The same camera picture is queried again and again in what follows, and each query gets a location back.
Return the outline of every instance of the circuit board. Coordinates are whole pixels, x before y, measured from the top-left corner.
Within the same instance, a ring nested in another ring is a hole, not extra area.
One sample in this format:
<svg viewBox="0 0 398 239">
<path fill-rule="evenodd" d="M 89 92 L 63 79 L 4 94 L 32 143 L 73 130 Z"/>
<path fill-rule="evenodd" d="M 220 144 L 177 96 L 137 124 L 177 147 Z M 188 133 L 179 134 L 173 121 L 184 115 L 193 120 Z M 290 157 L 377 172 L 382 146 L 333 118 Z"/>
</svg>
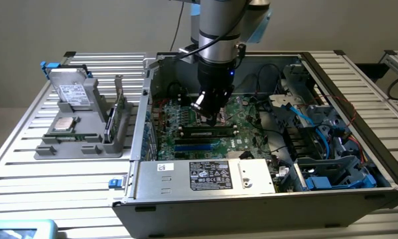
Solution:
<svg viewBox="0 0 398 239">
<path fill-rule="evenodd" d="M 210 158 L 238 158 L 240 154 L 250 151 L 254 158 L 269 157 L 269 147 L 261 146 L 265 135 L 245 120 L 249 109 L 249 97 L 233 96 L 224 108 L 221 108 L 216 131 L 226 132 L 234 130 L 233 135 L 225 137 L 213 137 L 210 127 L 205 124 L 205 118 L 196 114 L 189 106 L 182 107 L 177 101 L 169 100 L 155 111 L 155 118 L 159 121 L 159 160 L 182 160 L 182 159 L 210 159 Z M 180 131 L 181 128 L 200 130 L 204 133 L 192 133 L 197 137 L 192 140 L 196 144 L 182 145 Z"/>
</svg>

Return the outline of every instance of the hard drive label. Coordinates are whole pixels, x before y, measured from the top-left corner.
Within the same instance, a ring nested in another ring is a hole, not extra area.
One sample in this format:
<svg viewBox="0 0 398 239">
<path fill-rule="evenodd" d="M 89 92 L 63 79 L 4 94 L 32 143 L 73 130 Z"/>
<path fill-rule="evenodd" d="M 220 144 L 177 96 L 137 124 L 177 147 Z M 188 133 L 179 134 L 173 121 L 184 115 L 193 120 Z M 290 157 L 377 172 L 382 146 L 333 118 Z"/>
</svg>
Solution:
<svg viewBox="0 0 398 239">
<path fill-rule="evenodd" d="M 65 96 L 67 102 L 72 106 L 91 105 L 83 85 L 60 85 L 59 87 Z"/>
<path fill-rule="evenodd" d="M 193 191 L 233 189 L 228 161 L 190 162 Z"/>
</svg>

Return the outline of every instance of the blue cable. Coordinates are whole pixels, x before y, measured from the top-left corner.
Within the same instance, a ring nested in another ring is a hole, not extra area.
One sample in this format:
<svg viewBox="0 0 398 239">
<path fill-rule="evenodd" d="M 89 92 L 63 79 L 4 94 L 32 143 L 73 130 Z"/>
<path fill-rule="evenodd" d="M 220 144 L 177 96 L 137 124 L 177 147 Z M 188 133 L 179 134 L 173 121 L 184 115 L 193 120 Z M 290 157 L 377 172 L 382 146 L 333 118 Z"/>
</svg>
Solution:
<svg viewBox="0 0 398 239">
<path fill-rule="evenodd" d="M 293 111 L 293 112 L 294 112 L 302 119 L 308 120 L 308 122 L 312 124 L 313 127 L 316 127 L 313 120 L 312 120 L 309 117 L 306 117 L 306 116 L 305 116 L 305 115 L 304 115 L 296 108 L 290 107 L 290 110 L 292 110 L 292 111 Z M 324 136 L 324 134 L 321 133 L 321 131 L 320 131 L 318 128 L 316 128 L 316 132 L 317 132 L 318 136 L 321 137 L 321 139 L 324 140 L 324 144 L 325 144 L 325 147 L 326 147 L 326 159 L 329 159 L 329 143 L 328 143 L 328 140 L 326 140 L 326 138 L 325 138 L 325 136 Z"/>
</svg>

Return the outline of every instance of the blue ram slot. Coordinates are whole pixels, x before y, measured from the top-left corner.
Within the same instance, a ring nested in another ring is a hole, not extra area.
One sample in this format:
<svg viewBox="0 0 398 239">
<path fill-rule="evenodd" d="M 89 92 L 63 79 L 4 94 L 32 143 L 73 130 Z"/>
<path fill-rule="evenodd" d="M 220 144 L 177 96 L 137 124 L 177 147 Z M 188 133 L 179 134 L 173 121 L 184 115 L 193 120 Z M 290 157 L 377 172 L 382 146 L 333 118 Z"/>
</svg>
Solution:
<svg viewBox="0 0 398 239">
<path fill-rule="evenodd" d="M 212 150 L 210 144 L 182 145 L 175 147 L 175 151 L 205 151 L 205 150 Z"/>
</svg>

